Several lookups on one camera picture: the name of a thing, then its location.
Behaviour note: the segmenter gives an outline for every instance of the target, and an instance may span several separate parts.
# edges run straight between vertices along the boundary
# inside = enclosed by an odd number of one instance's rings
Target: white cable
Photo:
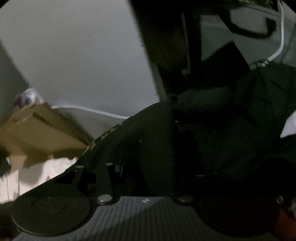
[[[82,107],[82,106],[78,106],[78,105],[53,105],[52,109],[77,109],[77,110],[84,110],[84,111],[88,111],[88,112],[92,112],[92,113],[96,113],[99,115],[104,115],[104,116],[109,116],[112,118],[116,118],[116,119],[121,119],[121,120],[126,120],[129,118],[129,116],[122,116],[122,115],[115,115],[112,113],[108,113],[105,111],[101,111],[101,110],[95,110],[95,109],[91,109],[91,108],[86,108],[86,107]]]
[[[267,60],[269,62],[273,61],[275,58],[277,58],[281,52],[283,51],[284,49],[284,25],[285,25],[285,16],[284,16],[284,9],[283,9],[283,6],[280,2],[280,0],[278,0],[278,3],[279,3],[279,6],[280,6],[280,9],[281,9],[281,45],[279,47],[279,49],[273,54],[271,55],[270,57],[267,58]]]

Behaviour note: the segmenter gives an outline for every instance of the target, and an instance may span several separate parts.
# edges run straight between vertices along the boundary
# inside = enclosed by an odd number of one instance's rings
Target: circular disc
[[[199,203],[199,214],[212,228],[237,237],[271,231],[279,218],[275,198],[208,197]]]
[[[11,216],[19,230],[56,236],[81,225],[90,210],[89,199],[74,186],[46,183],[17,198]]]

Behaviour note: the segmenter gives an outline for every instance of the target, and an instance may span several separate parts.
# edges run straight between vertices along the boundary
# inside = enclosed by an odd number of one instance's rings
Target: ribbed rubber pad
[[[14,241],[127,241],[127,240],[277,240],[270,234],[234,238],[205,225],[190,206],[175,204],[169,197],[121,197],[109,206],[97,208],[93,217],[77,230],[57,237],[21,233]]]

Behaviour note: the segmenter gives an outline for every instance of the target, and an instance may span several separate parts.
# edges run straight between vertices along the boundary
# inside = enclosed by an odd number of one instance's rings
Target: metal screw
[[[191,202],[193,201],[193,197],[189,196],[189,195],[182,195],[179,197],[179,201],[186,203],[186,202]]]
[[[98,196],[98,200],[102,203],[110,202],[112,200],[112,197],[108,194],[103,194]]]

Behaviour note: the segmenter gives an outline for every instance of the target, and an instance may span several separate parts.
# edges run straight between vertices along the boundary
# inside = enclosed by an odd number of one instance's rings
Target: cardboard box
[[[0,145],[9,153],[11,171],[51,158],[79,157],[91,142],[47,103],[14,113],[0,128]]]

